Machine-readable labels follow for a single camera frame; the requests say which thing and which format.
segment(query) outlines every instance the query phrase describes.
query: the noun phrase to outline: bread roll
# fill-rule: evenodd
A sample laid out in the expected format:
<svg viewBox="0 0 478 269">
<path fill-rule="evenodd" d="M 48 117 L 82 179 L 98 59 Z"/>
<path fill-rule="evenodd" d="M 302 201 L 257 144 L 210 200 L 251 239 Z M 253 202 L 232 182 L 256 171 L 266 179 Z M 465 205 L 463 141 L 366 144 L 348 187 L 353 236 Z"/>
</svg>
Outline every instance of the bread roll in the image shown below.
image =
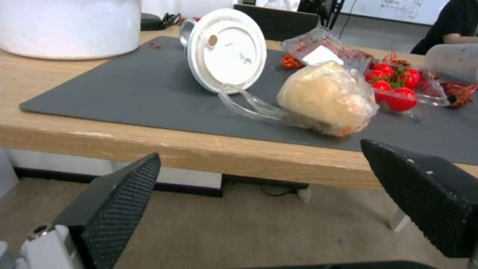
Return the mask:
<svg viewBox="0 0 478 269">
<path fill-rule="evenodd" d="M 334 129 L 361 130 L 378 107 L 371 86 L 358 72 L 351 74 L 333 61 L 304 67 L 286 80 L 277 102 L 292 113 Z"/>
</svg>

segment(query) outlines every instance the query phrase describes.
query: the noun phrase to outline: person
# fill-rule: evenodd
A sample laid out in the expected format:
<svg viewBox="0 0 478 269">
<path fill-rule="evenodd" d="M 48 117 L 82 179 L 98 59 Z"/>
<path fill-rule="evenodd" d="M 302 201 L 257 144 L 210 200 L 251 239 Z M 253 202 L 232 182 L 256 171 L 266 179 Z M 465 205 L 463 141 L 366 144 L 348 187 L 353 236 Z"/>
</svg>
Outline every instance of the person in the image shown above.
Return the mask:
<svg viewBox="0 0 478 269">
<path fill-rule="evenodd" d="M 412 53 L 425 55 L 439 44 L 478 43 L 477 32 L 478 0 L 450 0 Z"/>
</svg>

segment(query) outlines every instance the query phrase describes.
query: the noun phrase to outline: crayfish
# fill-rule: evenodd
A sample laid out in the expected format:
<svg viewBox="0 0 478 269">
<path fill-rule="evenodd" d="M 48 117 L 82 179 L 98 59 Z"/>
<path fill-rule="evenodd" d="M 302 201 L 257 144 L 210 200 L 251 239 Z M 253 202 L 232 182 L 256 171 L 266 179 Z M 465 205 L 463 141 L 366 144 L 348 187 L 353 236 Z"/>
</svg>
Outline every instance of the crayfish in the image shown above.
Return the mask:
<svg viewBox="0 0 478 269">
<path fill-rule="evenodd" d="M 459 82 L 442 82 L 443 90 L 450 101 L 448 107 L 459 108 L 472 101 L 473 93 L 478 89 L 478 84 L 464 86 Z"/>
<path fill-rule="evenodd" d="M 284 55 L 281 60 L 281 65 L 286 69 L 297 69 L 303 68 L 305 66 L 303 63 L 301 63 L 299 60 L 297 60 L 290 54 Z"/>
<path fill-rule="evenodd" d="M 395 65 L 400 65 L 400 66 L 403 66 L 403 67 L 409 67 L 410 66 L 410 63 L 407 60 L 397 59 L 397 54 L 395 53 L 394 50 L 392 50 L 390 52 L 390 55 L 385 56 L 382 59 L 382 62 L 391 63 L 391 64 L 395 64 Z"/>
</svg>

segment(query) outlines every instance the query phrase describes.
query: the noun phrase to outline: wooden table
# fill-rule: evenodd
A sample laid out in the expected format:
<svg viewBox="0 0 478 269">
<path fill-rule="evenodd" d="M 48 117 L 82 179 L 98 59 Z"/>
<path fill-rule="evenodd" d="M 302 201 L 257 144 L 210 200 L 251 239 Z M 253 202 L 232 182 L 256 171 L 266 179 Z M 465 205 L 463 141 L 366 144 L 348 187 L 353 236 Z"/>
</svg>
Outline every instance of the wooden table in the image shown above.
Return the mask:
<svg viewBox="0 0 478 269">
<path fill-rule="evenodd" d="M 178 27 L 141 41 L 178 36 Z M 278 42 L 268 48 L 280 49 Z M 377 57 L 388 52 L 363 49 Z M 422 56 L 398 54 L 421 65 Z M 340 187 L 381 189 L 360 152 L 22 112 L 19 104 L 104 62 L 52 61 L 0 51 L 0 147 L 134 161 L 161 154 L 166 167 Z M 459 164 L 478 177 L 478 166 Z"/>
</svg>

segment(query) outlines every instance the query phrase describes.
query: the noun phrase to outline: cable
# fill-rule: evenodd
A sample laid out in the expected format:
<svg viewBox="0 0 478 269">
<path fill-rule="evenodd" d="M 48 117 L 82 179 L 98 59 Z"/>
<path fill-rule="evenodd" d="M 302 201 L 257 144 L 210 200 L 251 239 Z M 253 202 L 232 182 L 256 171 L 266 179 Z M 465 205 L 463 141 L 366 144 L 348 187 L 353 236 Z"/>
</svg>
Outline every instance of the cable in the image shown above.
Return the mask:
<svg viewBox="0 0 478 269">
<path fill-rule="evenodd" d="M 350 8 L 350 13 L 348 14 L 347 20 L 345 21 L 344 26 L 342 26 L 342 30 L 340 30 L 340 35 L 338 36 L 339 39 L 342 39 L 342 33 L 344 32 L 345 26 L 347 26 L 348 21 L 350 20 L 350 17 L 352 16 L 352 10 L 354 10 L 355 3 L 357 3 L 357 0 L 354 1 L 354 3 L 352 4 L 352 7 Z"/>
<path fill-rule="evenodd" d="M 267 196 L 271 196 L 271 197 L 281 197 L 281 196 L 284 196 L 286 194 L 297 194 L 297 190 L 296 189 L 290 189 L 286 192 L 283 192 L 283 193 L 278 193 L 278 194 L 271 194 L 271 193 L 268 193 L 264 190 L 264 185 L 261 184 L 261 191 L 262 193 L 264 193 L 265 195 Z"/>
</svg>

